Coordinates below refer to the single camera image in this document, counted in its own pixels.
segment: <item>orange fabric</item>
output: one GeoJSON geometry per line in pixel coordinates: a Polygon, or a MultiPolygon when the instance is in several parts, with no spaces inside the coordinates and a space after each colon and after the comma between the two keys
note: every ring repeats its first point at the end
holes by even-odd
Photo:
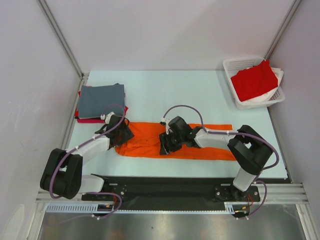
{"type": "MultiPolygon", "coordinates": [[[[200,124],[190,124],[192,128],[200,124]]],[[[206,124],[206,128],[214,130],[232,130],[232,125],[206,124]]],[[[206,147],[195,148],[183,145],[182,148],[169,155],[160,155],[159,134],[166,131],[166,127],[156,122],[130,122],[130,130],[134,137],[115,148],[115,151],[127,157],[145,157],[157,159],[199,159],[199,160],[228,160],[235,161],[233,154],[225,149],[206,147]]]]}

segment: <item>plastic basket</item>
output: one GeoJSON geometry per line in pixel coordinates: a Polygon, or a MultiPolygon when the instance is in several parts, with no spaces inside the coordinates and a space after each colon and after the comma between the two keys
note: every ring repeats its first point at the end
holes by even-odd
{"type": "Polygon", "coordinates": [[[227,82],[231,89],[232,95],[235,100],[235,105],[238,109],[251,109],[251,108],[260,108],[260,107],[269,107],[272,104],[282,102],[285,100],[285,94],[279,86],[274,95],[270,98],[269,101],[262,102],[242,102],[239,100],[234,85],[232,84],[231,77],[236,75],[240,70],[247,68],[252,68],[260,64],[264,58],[259,56],[248,56],[240,58],[230,58],[223,61],[223,67],[227,77],[227,82]]]}

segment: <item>gray cloth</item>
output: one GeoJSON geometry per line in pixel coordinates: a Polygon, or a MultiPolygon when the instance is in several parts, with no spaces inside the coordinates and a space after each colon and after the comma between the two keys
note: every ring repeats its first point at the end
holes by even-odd
{"type": "Polygon", "coordinates": [[[110,104],[118,104],[122,109],[111,106],[104,114],[114,112],[117,115],[123,114],[125,107],[125,86],[116,84],[110,86],[82,86],[81,96],[78,103],[80,119],[99,118],[104,109],[110,104]]]}

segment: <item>white wall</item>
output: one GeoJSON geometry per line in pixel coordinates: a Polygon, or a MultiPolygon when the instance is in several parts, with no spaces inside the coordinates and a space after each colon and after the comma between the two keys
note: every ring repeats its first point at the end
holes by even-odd
{"type": "Polygon", "coordinates": [[[25,205],[24,226],[50,151],[61,143],[79,79],[36,0],[0,2],[0,236],[25,205]]]}
{"type": "Polygon", "coordinates": [[[293,0],[47,0],[83,71],[221,70],[264,56],[293,0]]]}
{"type": "Polygon", "coordinates": [[[320,224],[320,1],[305,0],[271,58],[284,69],[285,101],[271,113],[293,180],[320,224]]]}

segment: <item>white table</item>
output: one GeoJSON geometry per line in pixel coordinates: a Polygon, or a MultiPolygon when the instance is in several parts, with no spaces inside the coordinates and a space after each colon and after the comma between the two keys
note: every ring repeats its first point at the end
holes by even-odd
{"type": "MultiPolygon", "coordinates": [[[[205,124],[232,124],[237,130],[250,125],[278,151],[279,145],[267,108],[238,110],[226,82],[224,71],[91,71],[87,85],[124,84],[126,117],[131,122],[159,123],[167,109],[190,105],[198,109],[205,124]]],[[[187,123],[199,123],[197,113],[175,108],[167,117],[181,116],[187,123]]],[[[102,124],[75,123],[69,147],[93,136],[102,124]]],[[[266,165],[276,160],[273,154],[266,165]]],[[[114,149],[94,157],[83,167],[83,174],[149,177],[235,177],[236,161],[158,159],[118,155],[114,149]]],[[[287,178],[283,159],[261,175],[262,178],[287,178]]]]}

